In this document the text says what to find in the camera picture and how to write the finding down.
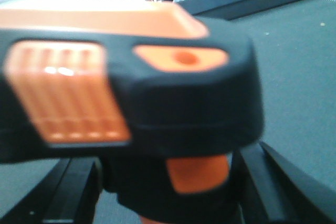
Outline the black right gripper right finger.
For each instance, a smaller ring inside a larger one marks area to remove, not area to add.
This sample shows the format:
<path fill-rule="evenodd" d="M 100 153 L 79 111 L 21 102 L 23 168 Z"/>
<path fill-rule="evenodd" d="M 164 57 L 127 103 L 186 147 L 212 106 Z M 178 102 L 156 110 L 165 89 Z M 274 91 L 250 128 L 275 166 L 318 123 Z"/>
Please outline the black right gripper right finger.
<path fill-rule="evenodd" d="M 335 223 L 335 191 L 265 142 L 233 153 L 244 223 Z"/>

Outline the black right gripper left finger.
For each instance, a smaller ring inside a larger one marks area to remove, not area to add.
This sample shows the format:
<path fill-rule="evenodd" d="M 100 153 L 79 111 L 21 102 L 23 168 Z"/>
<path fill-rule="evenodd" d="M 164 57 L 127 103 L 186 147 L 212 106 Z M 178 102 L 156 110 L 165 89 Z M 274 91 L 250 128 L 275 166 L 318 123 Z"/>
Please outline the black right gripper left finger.
<path fill-rule="evenodd" d="M 100 193 L 95 158 L 64 158 L 1 223 L 93 223 Z"/>

